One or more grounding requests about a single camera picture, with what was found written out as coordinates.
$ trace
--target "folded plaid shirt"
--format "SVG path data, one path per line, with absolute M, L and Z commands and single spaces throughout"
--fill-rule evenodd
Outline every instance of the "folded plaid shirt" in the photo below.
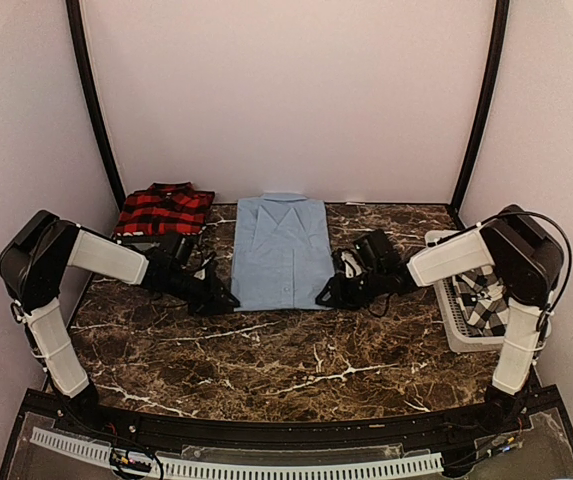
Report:
M 455 275 L 453 287 L 466 323 L 478 329 L 479 336 L 497 337 L 506 333 L 506 288 L 492 267 L 485 266 Z
M 198 235 L 214 198 L 215 192 L 193 190 L 191 183 L 153 183 L 126 198 L 115 234 Z

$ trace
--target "white wall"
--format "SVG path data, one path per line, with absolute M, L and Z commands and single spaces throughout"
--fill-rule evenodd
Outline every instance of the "white wall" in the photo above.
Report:
M 87 0 L 126 189 L 448 202 L 493 0 Z
M 63 1 L 0 0 L 0 252 L 40 208 L 106 231 L 115 220 Z M 70 275 L 70 312 L 84 276 Z M 41 386 L 0 279 L 0 464 L 26 387 Z
M 466 197 L 470 223 L 508 203 L 550 215 L 573 244 L 573 1 L 511 2 L 497 89 Z M 573 421 L 573 277 L 539 372 Z

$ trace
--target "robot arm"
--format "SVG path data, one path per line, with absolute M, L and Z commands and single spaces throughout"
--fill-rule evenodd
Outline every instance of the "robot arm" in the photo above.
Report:
M 67 267 L 174 295 L 188 302 L 190 313 L 226 313 L 239 306 L 216 277 L 212 257 L 189 274 L 159 249 L 145 256 L 52 213 L 38 212 L 0 255 L 0 275 L 35 356 L 50 372 L 56 388 L 70 398 L 86 390 L 90 382 L 59 306 L 59 286 Z
M 445 237 L 406 264 L 382 231 L 361 237 L 355 249 L 363 273 L 348 278 L 348 271 L 356 271 L 354 265 L 338 272 L 318 296 L 318 303 L 351 308 L 382 293 L 405 293 L 493 266 L 509 297 L 509 322 L 493 386 L 509 395 L 522 389 L 545 333 L 550 296 L 564 256 L 560 245 L 521 208 L 509 206 L 486 224 Z

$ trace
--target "folded shirt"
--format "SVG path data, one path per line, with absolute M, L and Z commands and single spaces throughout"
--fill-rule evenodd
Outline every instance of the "folded shirt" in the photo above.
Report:
M 200 192 L 191 183 L 153 183 L 126 198 L 116 235 L 198 235 L 206 225 L 215 192 Z
M 334 274 L 324 202 L 270 193 L 237 204 L 232 287 L 237 311 L 321 310 Z

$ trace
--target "black metal frame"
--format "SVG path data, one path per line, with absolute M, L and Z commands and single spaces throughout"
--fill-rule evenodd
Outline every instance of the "black metal frame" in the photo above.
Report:
M 499 70 L 499 60 L 501 58 L 502 46 L 504 43 L 504 34 L 506 32 L 506 23 L 508 19 L 508 6 L 510 0 L 496 0 L 495 3 L 495 17 L 493 20 L 493 30 L 491 33 L 490 47 L 488 50 L 488 57 L 486 60 L 486 69 L 484 71 L 484 79 L 479 94 L 479 101 L 477 103 L 477 110 L 475 112 L 475 119 L 473 121 L 472 130 L 468 140 L 468 147 L 462 162 L 457 185 L 453 198 L 448 205 L 449 211 L 453 220 L 458 225 L 463 226 L 459 218 L 459 210 L 464 201 L 466 190 L 470 183 L 479 146 L 484 135 L 484 127 L 488 118 L 491 100 L 493 98 L 493 91 L 495 89 L 495 81 L 497 80 L 497 72 Z M 88 55 L 88 46 L 86 44 L 86 37 L 84 35 L 84 22 L 81 13 L 80 0 L 66 0 L 66 7 L 68 9 L 68 22 L 70 24 L 70 32 L 73 40 L 73 47 L 75 49 L 75 57 L 77 58 L 77 67 L 79 69 L 79 78 L 82 82 L 84 89 L 84 96 L 86 97 L 86 106 L 90 116 L 93 130 L 95 132 L 95 139 L 102 156 L 106 176 L 110 182 L 110 187 L 115 197 L 115 202 L 121 208 L 126 199 L 124 193 L 124 185 L 120 179 L 115 157 L 110 147 L 110 140 L 104 124 L 104 117 L 102 115 L 99 98 L 97 96 L 97 89 L 93 79 L 93 70 Z
M 573 427 L 556 386 L 532 384 L 526 407 L 527 415 L 557 408 L 573 452 Z M 86 434 L 66 416 L 59 418 L 61 406 L 54 395 L 28 390 L 8 442 L 0 480 L 10 469 L 15 445 L 27 412 L 56 420 L 60 430 Z M 167 415 L 132 412 L 102 407 L 119 435 L 153 450 L 180 453 L 187 446 L 241 448 L 256 450 L 320 450 L 402 444 L 405 452 L 430 449 L 441 452 L 446 462 L 474 451 L 474 441 L 487 434 L 480 430 L 458 429 L 453 424 L 469 424 L 483 405 L 376 420 L 325 423 L 254 423 L 196 420 Z M 129 428 L 135 426 L 135 432 Z M 526 418 L 525 428 L 529 428 Z M 505 432 L 517 430 L 518 424 L 506 425 Z M 107 433 L 104 440 L 111 441 Z
M 488 48 L 488 58 L 486 59 L 486 70 L 484 71 L 482 88 L 479 92 L 477 111 L 475 112 L 475 119 L 473 120 L 473 128 L 468 139 L 466 154 L 464 155 L 464 161 L 462 162 L 459 178 L 457 179 L 457 185 L 455 186 L 455 193 L 453 193 L 453 198 L 450 202 L 450 207 L 454 215 L 458 217 L 459 210 L 462 207 L 464 197 L 466 196 L 466 190 L 468 190 L 468 185 L 470 184 L 470 179 L 473 175 L 479 147 L 482 143 L 482 137 L 484 136 L 484 128 L 486 127 L 488 112 L 490 111 L 490 105 L 493 100 L 497 72 L 499 71 L 499 61 L 502 56 L 502 47 L 504 45 L 506 24 L 508 22 L 509 4 L 510 0 L 497 0 L 497 3 L 495 4 L 493 31 L 490 36 L 490 47 Z
M 84 97 L 86 98 L 86 108 L 88 109 L 90 122 L 93 125 L 93 132 L 95 132 L 97 147 L 102 157 L 102 163 L 104 164 L 104 170 L 106 170 L 110 188 L 113 191 L 113 197 L 115 197 L 115 202 L 121 210 L 126 200 L 126 193 L 124 192 L 124 185 L 119 177 L 117 163 L 115 163 L 115 157 L 110 147 L 106 124 L 104 123 L 102 109 L 99 105 L 99 97 L 97 96 L 97 88 L 95 87 L 95 80 L 93 79 L 93 68 L 88 55 L 88 45 L 86 45 L 86 36 L 84 34 L 84 20 L 79 2 L 80 0 L 66 0 L 70 35 L 73 40 L 79 78 L 82 82 L 82 89 L 84 90 Z

